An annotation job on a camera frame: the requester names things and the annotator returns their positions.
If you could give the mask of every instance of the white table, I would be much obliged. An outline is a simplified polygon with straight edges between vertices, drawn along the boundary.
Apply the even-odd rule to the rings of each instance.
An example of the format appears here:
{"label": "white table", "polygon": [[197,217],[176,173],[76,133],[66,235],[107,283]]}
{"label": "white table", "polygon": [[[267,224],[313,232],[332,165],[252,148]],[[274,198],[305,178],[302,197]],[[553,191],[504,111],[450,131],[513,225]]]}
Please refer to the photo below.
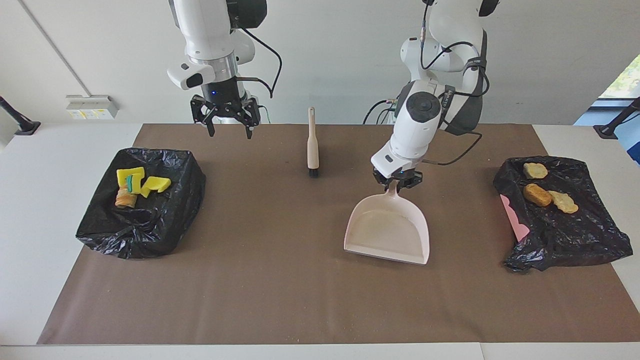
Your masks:
{"label": "white table", "polygon": [[[638,359],[640,343],[35,346],[82,244],[75,230],[115,152],[139,124],[44,124],[0,154],[0,359]],[[640,169],[590,127],[535,126],[548,153],[583,160],[611,216],[640,249]],[[640,258],[613,263],[636,307]]]}

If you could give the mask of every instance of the brown paper sheet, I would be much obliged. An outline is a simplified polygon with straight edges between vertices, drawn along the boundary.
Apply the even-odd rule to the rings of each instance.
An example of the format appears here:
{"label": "brown paper sheet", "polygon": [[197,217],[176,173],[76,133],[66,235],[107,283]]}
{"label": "brown paper sheet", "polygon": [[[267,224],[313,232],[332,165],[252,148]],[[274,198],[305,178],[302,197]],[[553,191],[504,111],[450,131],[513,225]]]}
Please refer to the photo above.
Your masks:
{"label": "brown paper sheet", "polygon": [[[421,166],[402,195],[424,212],[426,266],[342,249],[351,210],[381,193],[369,158],[389,126],[144,125],[135,146],[188,149],[204,205],[176,251],[122,260],[84,248],[40,344],[297,344],[640,341],[640,315],[611,265],[527,275],[501,265],[514,235],[492,180],[512,156],[546,154],[531,126],[482,125],[458,163]],[[473,140],[438,133],[449,160]]]}

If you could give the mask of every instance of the food item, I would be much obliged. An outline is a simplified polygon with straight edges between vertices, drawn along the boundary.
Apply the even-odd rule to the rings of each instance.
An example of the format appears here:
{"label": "food item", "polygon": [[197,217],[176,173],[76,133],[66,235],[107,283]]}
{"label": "food item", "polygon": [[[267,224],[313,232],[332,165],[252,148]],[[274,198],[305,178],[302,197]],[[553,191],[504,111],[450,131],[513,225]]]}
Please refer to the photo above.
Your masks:
{"label": "food item", "polygon": [[171,179],[166,177],[149,176],[145,181],[145,184],[140,190],[140,194],[144,197],[148,197],[151,190],[156,190],[159,193],[165,191],[171,185]]}
{"label": "food item", "polygon": [[573,214],[578,211],[578,205],[573,202],[573,199],[569,195],[555,191],[549,191],[549,194],[551,194],[553,198],[554,205],[563,213]]}
{"label": "food item", "polygon": [[525,199],[538,206],[545,207],[551,204],[552,201],[551,194],[536,184],[528,184],[524,187],[522,193]]}
{"label": "food item", "polygon": [[524,174],[527,179],[544,179],[549,174],[547,168],[539,163],[525,163]]}
{"label": "food item", "polygon": [[142,178],[144,174],[137,173],[127,176],[127,190],[130,193],[140,193],[142,189]]}
{"label": "food item", "polygon": [[145,177],[145,168],[136,167],[136,168],[121,168],[116,170],[116,174],[118,176],[118,186],[124,187],[127,186],[127,176],[133,174],[141,174],[142,177]]}
{"label": "food item", "polygon": [[119,208],[135,208],[136,200],[138,200],[138,196],[134,193],[130,193],[127,189],[126,185],[120,187],[118,190],[118,195],[116,196],[116,206]]}

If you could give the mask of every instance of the dustpan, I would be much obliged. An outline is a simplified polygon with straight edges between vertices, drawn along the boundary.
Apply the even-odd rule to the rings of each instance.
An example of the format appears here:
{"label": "dustpan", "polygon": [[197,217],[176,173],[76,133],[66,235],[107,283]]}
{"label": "dustpan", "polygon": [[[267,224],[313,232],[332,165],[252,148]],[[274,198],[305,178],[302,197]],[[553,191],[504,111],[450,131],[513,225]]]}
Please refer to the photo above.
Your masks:
{"label": "dustpan", "polygon": [[420,209],[392,184],[386,193],[360,201],[349,218],[344,250],[405,263],[429,259],[429,230]]}

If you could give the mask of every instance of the black plastic bag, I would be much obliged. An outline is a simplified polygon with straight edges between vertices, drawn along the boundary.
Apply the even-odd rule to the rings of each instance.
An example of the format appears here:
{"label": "black plastic bag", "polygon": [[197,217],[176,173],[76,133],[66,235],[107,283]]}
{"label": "black plastic bag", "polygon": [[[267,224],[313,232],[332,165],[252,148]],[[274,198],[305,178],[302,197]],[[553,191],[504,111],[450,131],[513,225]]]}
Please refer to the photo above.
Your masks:
{"label": "black plastic bag", "polygon": [[[171,186],[146,199],[139,195],[135,209],[117,208],[116,170],[134,167],[144,167],[145,178],[168,177]],[[76,238],[92,250],[122,259],[169,254],[200,210],[205,179],[190,151],[120,150],[93,194]]]}
{"label": "black plastic bag", "polygon": [[[541,163],[549,174],[544,179],[527,179],[525,163]],[[569,194],[579,210],[565,214],[553,204],[541,208],[526,201],[522,190],[531,183]],[[582,161],[553,156],[507,159],[493,185],[508,199],[522,233],[526,231],[522,226],[529,229],[521,240],[516,239],[512,254],[504,261],[513,271],[599,265],[633,254],[629,237],[616,227]]]}

